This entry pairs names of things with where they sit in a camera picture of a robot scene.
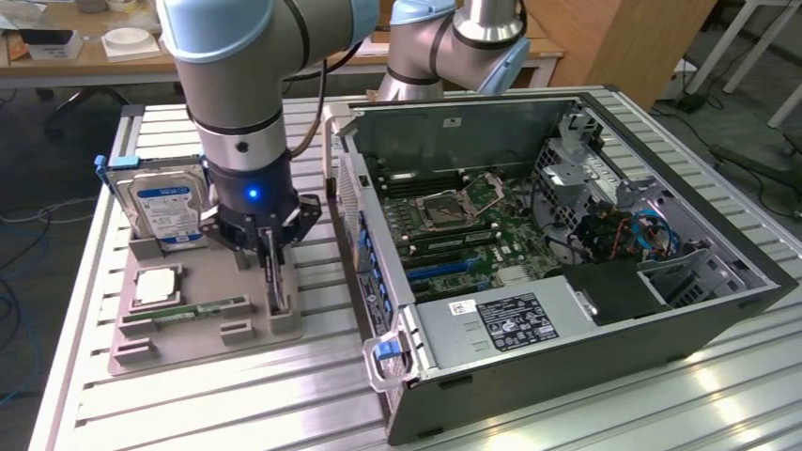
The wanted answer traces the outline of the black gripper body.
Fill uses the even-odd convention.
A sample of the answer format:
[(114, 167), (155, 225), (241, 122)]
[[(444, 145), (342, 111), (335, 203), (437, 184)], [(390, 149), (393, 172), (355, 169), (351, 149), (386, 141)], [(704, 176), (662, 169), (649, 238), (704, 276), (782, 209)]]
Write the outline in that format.
[(249, 231), (269, 228), (275, 240), (286, 245), (294, 239), (283, 222), (299, 205), (293, 185), (290, 153), (285, 152), (258, 170), (237, 171), (209, 162), (215, 186), (221, 235), (233, 245), (254, 244)]

